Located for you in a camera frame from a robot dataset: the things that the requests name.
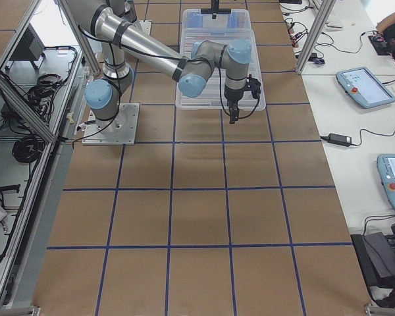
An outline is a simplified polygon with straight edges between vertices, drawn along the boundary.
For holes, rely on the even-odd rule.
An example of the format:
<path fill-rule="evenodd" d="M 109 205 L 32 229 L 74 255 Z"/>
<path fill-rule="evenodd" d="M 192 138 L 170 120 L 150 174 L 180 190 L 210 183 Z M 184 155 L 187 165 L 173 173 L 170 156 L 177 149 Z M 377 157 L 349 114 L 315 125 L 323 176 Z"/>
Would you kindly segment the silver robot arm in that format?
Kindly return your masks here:
<path fill-rule="evenodd" d="M 110 1 L 69 1 L 69 10 L 85 36 L 127 52 L 171 77 L 182 95 L 196 98 L 215 70 L 219 71 L 218 98 L 234 124 L 243 117 L 239 102 L 246 92 L 261 98 L 261 83 L 249 74 L 252 47 L 246 39 L 230 43 L 209 40 L 194 43 L 191 56 L 183 56 L 135 27 Z"/>

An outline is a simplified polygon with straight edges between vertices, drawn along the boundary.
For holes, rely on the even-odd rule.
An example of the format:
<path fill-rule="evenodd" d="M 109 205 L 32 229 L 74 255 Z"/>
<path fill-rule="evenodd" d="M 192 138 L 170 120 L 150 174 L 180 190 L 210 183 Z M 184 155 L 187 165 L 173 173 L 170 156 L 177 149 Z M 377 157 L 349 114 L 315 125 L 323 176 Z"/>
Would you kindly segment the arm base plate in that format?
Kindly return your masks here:
<path fill-rule="evenodd" d="M 121 103 L 118 116 L 106 127 L 104 122 L 98 121 L 96 124 L 95 115 L 90 110 L 89 120 L 94 120 L 88 124 L 84 130 L 83 145 L 134 145 L 140 112 L 139 103 Z"/>

